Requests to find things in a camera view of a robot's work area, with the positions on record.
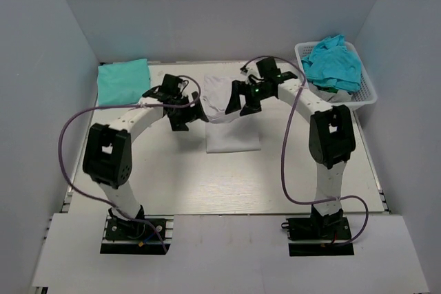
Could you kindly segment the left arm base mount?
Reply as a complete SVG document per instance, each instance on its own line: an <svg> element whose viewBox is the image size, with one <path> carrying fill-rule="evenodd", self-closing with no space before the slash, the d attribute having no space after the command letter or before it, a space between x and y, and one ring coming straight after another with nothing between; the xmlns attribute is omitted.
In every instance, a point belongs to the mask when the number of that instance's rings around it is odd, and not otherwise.
<svg viewBox="0 0 441 294"><path fill-rule="evenodd" d="M100 254L102 255L165 255L172 243L173 216L147 217L141 207L137 218L144 217L154 226L120 219L108 210Z"/></svg>

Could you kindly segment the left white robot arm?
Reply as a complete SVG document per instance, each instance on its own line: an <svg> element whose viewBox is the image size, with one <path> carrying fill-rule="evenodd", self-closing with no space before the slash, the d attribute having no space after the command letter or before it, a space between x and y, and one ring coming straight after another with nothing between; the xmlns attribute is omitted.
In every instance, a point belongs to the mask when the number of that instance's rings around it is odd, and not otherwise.
<svg viewBox="0 0 441 294"><path fill-rule="evenodd" d="M126 113L106 123L93 124L88 133L83 158L83 172L103 190L111 215L123 220L122 230L130 238L145 232L143 208L135 198L129 179L132 173L132 144L154 123L167 118L172 131L186 132L188 123L207 122L201 105L201 87L190 95L187 75L165 74L160 85L146 91Z"/></svg>

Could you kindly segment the folded green t shirt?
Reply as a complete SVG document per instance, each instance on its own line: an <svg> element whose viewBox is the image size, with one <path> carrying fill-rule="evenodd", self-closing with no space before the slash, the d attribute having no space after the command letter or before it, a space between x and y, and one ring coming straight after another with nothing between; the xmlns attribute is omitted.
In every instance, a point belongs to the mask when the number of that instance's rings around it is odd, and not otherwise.
<svg viewBox="0 0 441 294"><path fill-rule="evenodd" d="M97 86L99 106L137 103L151 88L147 59L100 65Z"/></svg>

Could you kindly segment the white t shirt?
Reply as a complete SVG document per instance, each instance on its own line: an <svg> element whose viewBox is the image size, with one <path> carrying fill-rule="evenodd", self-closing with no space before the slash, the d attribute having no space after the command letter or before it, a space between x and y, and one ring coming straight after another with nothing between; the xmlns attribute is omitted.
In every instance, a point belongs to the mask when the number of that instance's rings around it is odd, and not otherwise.
<svg viewBox="0 0 441 294"><path fill-rule="evenodd" d="M206 152L209 154L258 151L261 149L256 117L226 114L232 94L230 76L206 74L201 102L208 122L205 124Z"/></svg>

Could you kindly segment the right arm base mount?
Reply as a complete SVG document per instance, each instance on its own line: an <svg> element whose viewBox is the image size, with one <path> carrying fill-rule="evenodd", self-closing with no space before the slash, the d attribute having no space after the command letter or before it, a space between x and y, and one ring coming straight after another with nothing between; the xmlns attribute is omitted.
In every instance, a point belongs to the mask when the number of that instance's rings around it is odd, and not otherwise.
<svg viewBox="0 0 441 294"><path fill-rule="evenodd" d="M343 211L322 216L315 207L308 217L288 218L281 224L287 232L291 257L351 256L354 254L349 221Z"/></svg>

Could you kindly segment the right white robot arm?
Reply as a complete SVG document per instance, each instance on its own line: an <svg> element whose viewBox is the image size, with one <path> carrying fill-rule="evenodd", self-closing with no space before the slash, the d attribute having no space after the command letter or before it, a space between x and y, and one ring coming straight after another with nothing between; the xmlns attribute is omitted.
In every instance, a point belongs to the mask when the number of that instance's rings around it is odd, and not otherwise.
<svg viewBox="0 0 441 294"><path fill-rule="evenodd" d="M317 169L316 197L309 204L311 212L319 215L312 219L311 229L319 238L327 238L336 230L332 216L342 213L342 177L356 148L351 112L346 105L332 105L311 92L306 78L282 72L273 57L262 58L256 66L256 76L241 67L247 78L232 82L225 113L256 114L262 111L261 101L275 97L291 106L289 120L298 112L309 123L308 148Z"/></svg>

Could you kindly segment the crumpled blue t shirt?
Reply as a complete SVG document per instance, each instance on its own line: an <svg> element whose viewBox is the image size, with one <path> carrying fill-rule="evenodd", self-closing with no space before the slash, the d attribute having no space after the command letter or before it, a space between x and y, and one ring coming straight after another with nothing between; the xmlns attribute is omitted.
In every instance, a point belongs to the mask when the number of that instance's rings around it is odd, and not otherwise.
<svg viewBox="0 0 441 294"><path fill-rule="evenodd" d="M307 80L317 87L349 93L360 90L362 63L358 55L347 48L342 34L320 41L301 63Z"/></svg>

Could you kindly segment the grey white shirt in basket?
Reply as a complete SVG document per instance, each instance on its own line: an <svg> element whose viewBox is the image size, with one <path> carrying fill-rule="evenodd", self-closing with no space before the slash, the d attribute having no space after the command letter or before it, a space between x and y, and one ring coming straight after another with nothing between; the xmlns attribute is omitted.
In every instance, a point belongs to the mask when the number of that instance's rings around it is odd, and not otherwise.
<svg viewBox="0 0 441 294"><path fill-rule="evenodd" d="M346 91L338 90L337 92L328 92L326 90L320 90L315 85L311 86L310 90L322 100L328 103L348 103L351 102L352 97Z"/></svg>

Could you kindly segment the white plastic basket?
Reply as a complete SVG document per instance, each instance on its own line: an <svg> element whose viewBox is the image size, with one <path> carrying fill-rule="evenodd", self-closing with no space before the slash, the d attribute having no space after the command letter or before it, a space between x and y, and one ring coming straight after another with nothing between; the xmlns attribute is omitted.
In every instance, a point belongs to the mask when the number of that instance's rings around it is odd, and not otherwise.
<svg viewBox="0 0 441 294"><path fill-rule="evenodd" d="M294 52L298 62L298 67L301 72L304 72L302 59L309 55L314 47L318 44L318 41L308 41L304 43L297 43L294 47ZM356 51L354 45L348 41L345 42L347 49L353 52L358 60L361 62L361 82L360 90L351 95L351 100L345 103L334 103L334 105L346 105L350 110L355 111L364 105L372 105L378 100L375 88L369 78L369 75L362 63L359 54Z"/></svg>

